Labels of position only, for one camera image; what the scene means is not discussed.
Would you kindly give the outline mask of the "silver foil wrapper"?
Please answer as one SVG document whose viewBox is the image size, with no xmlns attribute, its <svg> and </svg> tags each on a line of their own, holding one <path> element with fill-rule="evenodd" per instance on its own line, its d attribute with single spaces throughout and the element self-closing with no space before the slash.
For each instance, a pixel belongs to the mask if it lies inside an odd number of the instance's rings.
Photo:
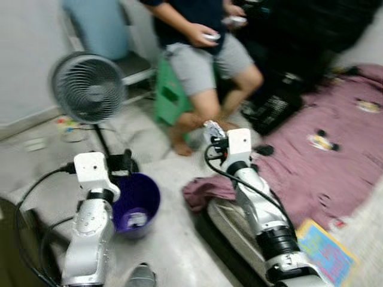
<svg viewBox="0 0 383 287">
<path fill-rule="evenodd" d="M 207 120 L 203 123 L 203 139 L 208 142 L 209 136 L 218 136 L 227 139 L 224 129 L 214 120 Z"/>
</svg>

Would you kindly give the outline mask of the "colourful picture book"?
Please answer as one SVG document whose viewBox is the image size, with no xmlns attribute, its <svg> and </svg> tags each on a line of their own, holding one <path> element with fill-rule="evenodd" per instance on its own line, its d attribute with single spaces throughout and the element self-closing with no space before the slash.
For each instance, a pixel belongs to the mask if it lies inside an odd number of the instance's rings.
<svg viewBox="0 0 383 287">
<path fill-rule="evenodd" d="M 296 233 L 302 251 L 324 279 L 334 287 L 352 287 L 352 275 L 357 266 L 352 252 L 311 219 L 306 219 Z"/>
</svg>

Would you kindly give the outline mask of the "purple plastic bin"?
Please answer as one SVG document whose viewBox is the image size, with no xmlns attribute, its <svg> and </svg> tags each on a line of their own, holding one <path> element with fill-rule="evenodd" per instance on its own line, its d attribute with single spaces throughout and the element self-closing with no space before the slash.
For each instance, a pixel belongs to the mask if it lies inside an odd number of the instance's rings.
<svg viewBox="0 0 383 287">
<path fill-rule="evenodd" d="M 113 224 L 115 232 L 131 239 L 142 238 L 150 232 L 153 219 L 160 208 L 161 193 L 158 185 L 142 173 L 134 173 L 118 180 L 120 198 L 113 205 Z M 134 210 L 145 212 L 148 219 L 145 227 L 129 230 L 125 227 L 123 217 Z"/>
</svg>

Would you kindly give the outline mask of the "crumpled white paper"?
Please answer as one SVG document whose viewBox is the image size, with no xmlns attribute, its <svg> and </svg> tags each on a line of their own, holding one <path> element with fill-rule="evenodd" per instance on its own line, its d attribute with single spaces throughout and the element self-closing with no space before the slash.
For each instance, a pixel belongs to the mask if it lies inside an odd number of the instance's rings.
<svg viewBox="0 0 383 287">
<path fill-rule="evenodd" d="M 129 230 L 136 230 L 142 227 L 145 227 L 145 225 L 148 222 L 148 215 L 145 212 L 142 212 L 141 210 L 134 210 L 131 213 L 127 213 L 124 217 L 125 227 Z"/>
</svg>

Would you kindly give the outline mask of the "green plastic stool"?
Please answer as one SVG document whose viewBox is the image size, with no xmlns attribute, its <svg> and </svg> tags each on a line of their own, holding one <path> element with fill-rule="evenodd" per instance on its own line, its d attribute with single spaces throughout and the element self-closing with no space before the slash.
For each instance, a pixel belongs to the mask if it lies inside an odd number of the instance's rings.
<svg viewBox="0 0 383 287">
<path fill-rule="evenodd" d="M 162 54 L 158 56 L 156 76 L 155 121 L 172 126 L 181 114 L 191 112 L 193 106 L 172 66 Z"/>
</svg>

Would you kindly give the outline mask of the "black bag with white print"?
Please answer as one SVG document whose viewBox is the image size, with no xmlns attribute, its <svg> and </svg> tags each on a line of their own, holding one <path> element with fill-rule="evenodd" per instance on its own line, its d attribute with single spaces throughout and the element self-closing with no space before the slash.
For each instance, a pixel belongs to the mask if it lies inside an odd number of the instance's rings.
<svg viewBox="0 0 383 287">
<path fill-rule="evenodd" d="M 265 81 L 241 108 L 241 115 L 260 136 L 276 130 L 303 106 L 304 81 L 291 73 L 265 73 Z"/>
</svg>

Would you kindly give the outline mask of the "person in grey shorts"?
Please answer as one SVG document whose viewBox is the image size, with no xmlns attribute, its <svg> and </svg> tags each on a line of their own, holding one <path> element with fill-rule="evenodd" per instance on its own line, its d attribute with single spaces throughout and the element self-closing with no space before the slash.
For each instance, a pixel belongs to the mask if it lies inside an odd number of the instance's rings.
<svg viewBox="0 0 383 287">
<path fill-rule="evenodd" d="M 224 130 L 237 129 L 233 113 L 265 81 L 241 42 L 230 34 L 226 16 L 245 16 L 232 0 L 138 0 L 153 16 L 163 55 L 172 66 L 193 109 L 169 129 L 172 149 L 190 156 L 184 136 L 214 120 Z M 221 34 L 218 42 L 204 33 Z"/>
</svg>

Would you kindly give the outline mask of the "grey standing fan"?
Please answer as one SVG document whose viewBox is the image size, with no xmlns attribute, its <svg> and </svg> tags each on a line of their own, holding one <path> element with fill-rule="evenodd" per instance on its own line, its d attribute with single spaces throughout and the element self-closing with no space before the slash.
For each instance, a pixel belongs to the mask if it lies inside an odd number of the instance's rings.
<svg viewBox="0 0 383 287">
<path fill-rule="evenodd" d="M 73 52 L 55 63 L 48 81 L 60 110 L 75 122 L 91 126 L 106 159 L 123 159 L 123 153 L 110 151 L 100 126 L 120 112 L 127 98 L 121 69 L 106 57 Z M 134 159 L 136 172 L 139 165 Z"/>
</svg>

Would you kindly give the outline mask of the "grey metal chair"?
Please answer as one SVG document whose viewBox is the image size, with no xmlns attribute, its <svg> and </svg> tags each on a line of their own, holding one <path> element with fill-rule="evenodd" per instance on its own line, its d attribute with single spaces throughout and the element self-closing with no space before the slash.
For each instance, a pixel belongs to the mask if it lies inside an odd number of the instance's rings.
<svg viewBox="0 0 383 287">
<path fill-rule="evenodd" d="M 126 29 L 129 34 L 129 54 L 122 59 L 115 61 L 117 66 L 123 71 L 123 84 L 127 88 L 126 104 L 136 103 L 141 99 L 155 99 L 156 68 L 150 60 L 138 54 L 138 48 L 133 36 L 136 35 L 136 28 L 130 22 L 130 17 L 123 10 L 126 18 Z M 80 36 L 82 32 L 75 24 L 68 12 L 61 12 L 61 24 L 65 30 L 69 46 L 74 52 L 88 52 Z"/>
</svg>

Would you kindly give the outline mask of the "purple cartoon mouse blanket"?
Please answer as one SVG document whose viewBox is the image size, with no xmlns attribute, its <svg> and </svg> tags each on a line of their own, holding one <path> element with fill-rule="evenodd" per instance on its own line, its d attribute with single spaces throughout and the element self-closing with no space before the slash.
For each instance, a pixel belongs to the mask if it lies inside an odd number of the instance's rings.
<svg viewBox="0 0 383 287">
<path fill-rule="evenodd" d="M 383 66 L 353 66 L 265 137 L 273 154 L 254 164 L 296 225 L 331 228 L 369 198 L 383 172 L 382 104 Z"/>
</svg>

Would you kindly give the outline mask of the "grey left robot leg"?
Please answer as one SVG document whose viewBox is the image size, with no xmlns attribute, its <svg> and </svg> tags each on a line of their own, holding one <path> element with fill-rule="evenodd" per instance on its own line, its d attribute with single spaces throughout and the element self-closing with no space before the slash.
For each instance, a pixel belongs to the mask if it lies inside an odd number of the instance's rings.
<svg viewBox="0 0 383 287">
<path fill-rule="evenodd" d="M 131 272 L 123 287 L 156 287 L 155 271 L 147 262 L 139 263 Z"/>
</svg>

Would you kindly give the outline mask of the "light blue cushion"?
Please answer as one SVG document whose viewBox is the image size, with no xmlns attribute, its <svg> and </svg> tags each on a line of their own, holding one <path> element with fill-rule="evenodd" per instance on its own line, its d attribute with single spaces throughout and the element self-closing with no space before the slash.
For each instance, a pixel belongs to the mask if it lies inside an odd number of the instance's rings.
<svg viewBox="0 0 383 287">
<path fill-rule="evenodd" d="M 129 31 L 120 0 L 62 0 L 88 52 L 110 60 L 130 52 Z"/>
</svg>

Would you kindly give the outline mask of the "black cabinet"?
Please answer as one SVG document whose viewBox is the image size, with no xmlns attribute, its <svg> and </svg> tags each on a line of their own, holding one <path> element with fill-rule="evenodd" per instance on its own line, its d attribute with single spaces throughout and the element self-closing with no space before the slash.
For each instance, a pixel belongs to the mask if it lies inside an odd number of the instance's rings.
<svg viewBox="0 0 383 287">
<path fill-rule="evenodd" d="M 233 0 L 247 24 L 235 36 L 268 73 L 322 74 L 374 22 L 383 0 Z"/>
</svg>

